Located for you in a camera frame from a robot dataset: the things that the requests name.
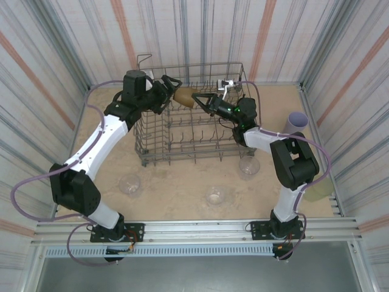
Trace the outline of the amber textured glass cup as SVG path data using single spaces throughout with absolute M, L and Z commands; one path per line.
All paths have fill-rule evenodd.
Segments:
M 192 94 L 197 92 L 198 90 L 195 88 L 179 88 L 175 92 L 173 100 L 182 106 L 185 106 L 187 108 L 193 108 L 195 100 L 192 98 Z

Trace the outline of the clear plastic cup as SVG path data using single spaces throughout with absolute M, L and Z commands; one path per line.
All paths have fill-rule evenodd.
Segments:
M 260 171 L 260 162 L 254 156 L 243 156 L 239 161 L 239 175 L 244 180 L 254 179 Z
M 212 206 L 219 206 L 220 204 L 225 202 L 227 191 L 223 187 L 213 186 L 210 187 L 206 194 L 206 201 Z
M 127 174 L 119 180 L 119 189 L 129 196 L 138 196 L 141 192 L 141 180 L 135 174 Z

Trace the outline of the lavender plastic tumbler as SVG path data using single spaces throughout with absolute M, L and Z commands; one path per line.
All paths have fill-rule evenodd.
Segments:
M 295 132 L 302 132 L 309 123 L 309 119 L 305 113 L 292 112 L 288 115 L 283 132 L 292 134 Z

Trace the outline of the pale yellow textured cup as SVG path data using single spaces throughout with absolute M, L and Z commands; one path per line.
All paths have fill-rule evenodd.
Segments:
M 316 202 L 327 196 L 330 196 L 334 191 L 334 185 L 331 178 L 324 178 L 317 184 L 308 187 L 303 198 L 309 202 Z

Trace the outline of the grey metal panel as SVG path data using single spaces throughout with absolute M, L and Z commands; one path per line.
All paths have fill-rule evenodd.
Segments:
M 362 292 L 348 262 L 297 257 L 172 257 L 128 259 L 84 267 L 68 259 L 44 264 L 37 292 Z

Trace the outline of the aluminium back rail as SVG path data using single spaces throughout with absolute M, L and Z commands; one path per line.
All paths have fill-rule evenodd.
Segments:
M 260 86 L 298 86 L 299 82 L 256 82 L 255 83 L 257 87 Z M 183 83 L 182 87 L 192 87 L 192 88 L 198 88 L 198 89 L 204 89 L 204 88 L 216 88 L 217 87 L 217 80 L 211 80 L 207 81 L 205 83 L 201 82 L 191 82 L 191 83 Z M 99 89 L 103 88 L 122 88 L 122 82 L 116 82 L 116 83 L 108 83 L 105 85 L 101 85 L 98 87 Z

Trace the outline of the aluminium side rail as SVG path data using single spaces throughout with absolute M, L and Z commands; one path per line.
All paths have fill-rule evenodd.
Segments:
M 301 105 L 305 111 L 305 114 L 308 116 L 308 119 L 309 119 L 308 127 L 309 127 L 310 133 L 312 135 L 312 139 L 314 140 L 314 142 L 319 144 L 319 146 L 321 146 L 321 148 L 324 148 L 322 139 L 321 139 L 319 131 L 318 131 L 318 126 L 317 126 L 315 119 L 314 119 L 312 106 L 309 102 L 308 93 L 306 92 L 304 87 L 302 87 L 302 85 L 298 85 L 297 88 L 298 88 L 298 93 L 299 93 L 299 97 L 301 100 Z M 327 168 L 326 155 L 321 150 L 317 150 L 316 154 L 318 156 L 318 162 L 320 164 L 320 167 L 321 167 L 322 171 L 325 172 L 325 170 Z M 339 200 L 339 197 L 338 197 L 338 193 L 337 193 L 338 188 L 337 188 L 337 184 L 334 180 L 334 176 L 332 175 L 332 170 L 329 171 L 329 173 L 327 174 L 326 177 L 329 178 L 329 180 L 334 188 L 334 191 L 328 197 L 328 199 L 331 203 L 331 209 L 332 209 L 333 215 L 335 217 L 344 217 L 345 215 L 344 215 L 343 210 L 342 210 L 342 207 L 343 207 L 342 202 Z

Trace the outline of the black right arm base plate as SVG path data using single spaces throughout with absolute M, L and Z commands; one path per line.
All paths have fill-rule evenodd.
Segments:
M 303 223 L 300 220 L 279 223 L 276 220 L 250 222 L 252 240 L 305 239 Z

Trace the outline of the aluminium mounting rail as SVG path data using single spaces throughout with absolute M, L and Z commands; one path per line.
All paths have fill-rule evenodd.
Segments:
M 145 221 L 144 231 L 137 236 L 145 245 L 179 243 L 247 243 L 252 241 L 251 220 Z M 40 223 L 33 246 L 63 246 L 77 221 Z M 308 218 L 306 242 L 359 241 L 362 233 L 352 217 Z

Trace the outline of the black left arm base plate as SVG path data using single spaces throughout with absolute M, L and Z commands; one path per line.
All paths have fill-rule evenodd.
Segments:
M 143 242 L 145 233 L 144 223 L 118 223 L 114 229 L 106 229 L 100 225 L 92 228 L 90 242 L 92 243 L 121 243 Z

